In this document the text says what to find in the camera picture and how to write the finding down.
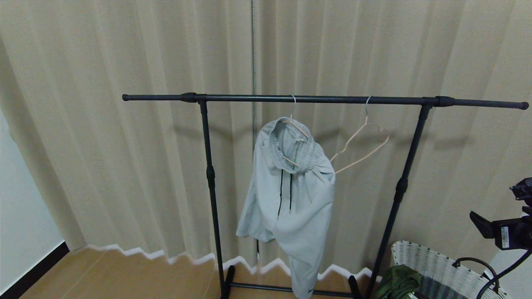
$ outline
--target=sticker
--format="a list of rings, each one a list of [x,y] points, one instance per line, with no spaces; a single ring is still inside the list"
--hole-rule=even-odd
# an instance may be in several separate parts
[[[502,247],[510,248],[510,234],[508,233],[508,227],[501,227]]]

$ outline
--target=clothes rack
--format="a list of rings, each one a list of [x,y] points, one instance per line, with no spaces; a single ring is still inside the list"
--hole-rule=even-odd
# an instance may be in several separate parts
[[[298,103],[343,103],[343,104],[365,104],[368,97],[365,96],[296,96]],[[230,266],[227,272],[227,276],[224,277],[222,267],[222,249],[220,244],[220,228],[218,225],[218,209],[216,203],[216,192],[214,183],[214,167],[212,165],[211,156],[211,141],[209,135],[209,121],[207,117],[207,102],[283,102],[293,103],[294,98],[292,95],[280,96],[280,95],[208,95],[197,93],[184,93],[181,95],[122,95],[124,101],[183,101],[187,103],[198,103],[201,109],[202,124],[203,124],[203,137],[205,141],[205,155],[207,160],[207,183],[209,186],[209,193],[211,199],[212,220],[214,226],[214,240],[216,243],[216,256],[218,260],[218,273],[220,279],[221,299],[228,299],[232,287],[241,288],[254,288],[275,290],[281,292],[291,292],[291,288],[277,287],[277,286],[265,286],[255,284],[242,284],[233,281],[235,275],[235,267]],[[449,107],[449,106],[475,106],[475,107],[499,107],[499,108],[511,108],[526,110],[528,108],[527,102],[503,102],[503,101],[483,101],[473,99],[455,99],[447,96],[436,97],[379,97],[372,96],[369,104],[396,104],[396,105],[421,105],[419,112],[418,123],[415,127],[414,136],[408,156],[406,158],[403,173],[397,182],[395,187],[395,195],[392,208],[390,210],[386,228],[383,233],[383,237],[380,242],[377,258],[372,269],[370,282],[365,293],[364,298],[369,299],[377,274],[379,273],[380,266],[383,262],[386,247],[388,245],[392,228],[399,211],[399,206],[403,200],[403,196],[408,188],[408,176],[412,168],[415,153],[419,146],[421,134],[425,126],[425,121],[433,107]],[[348,279],[351,293],[343,292],[330,292],[315,290],[316,295],[337,296],[337,297],[349,297],[355,299],[361,299],[362,294],[356,283],[354,276],[350,276]]]

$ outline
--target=green cloth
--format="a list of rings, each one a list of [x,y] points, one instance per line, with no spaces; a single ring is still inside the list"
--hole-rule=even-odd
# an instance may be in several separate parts
[[[393,266],[384,273],[375,292],[377,299],[405,299],[419,288],[421,274],[405,265]]]

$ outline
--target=beige curtain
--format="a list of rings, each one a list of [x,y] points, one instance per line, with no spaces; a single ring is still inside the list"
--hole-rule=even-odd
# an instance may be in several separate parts
[[[530,1],[256,1],[259,94],[434,96],[532,102]],[[121,94],[252,92],[250,1],[6,2],[1,105],[71,248],[118,244],[198,258],[214,251],[201,116],[189,103]],[[258,104],[257,129],[291,104]],[[340,173],[323,267],[372,266],[418,107],[370,105],[390,141]],[[298,104],[332,156],[363,105]],[[495,252],[470,223],[518,217],[508,187],[530,176],[530,111],[432,110],[392,242],[457,258]],[[250,103],[209,103],[224,259],[256,262],[235,237],[251,175]],[[369,128],[335,168],[386,138]],[[281,257],[260,244],[261,263]]]

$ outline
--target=white woven basket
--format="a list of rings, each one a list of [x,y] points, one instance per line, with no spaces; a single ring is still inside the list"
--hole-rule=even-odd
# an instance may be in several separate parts
[[[475,299],[488,279],[470,269],[453,266],[454,260],[424,246],[399,241],[392,246],[396,265],[406,265],[422,275],[419,293],[429,299]],[[482,299],[511,299],[502,289],[493,286]]]

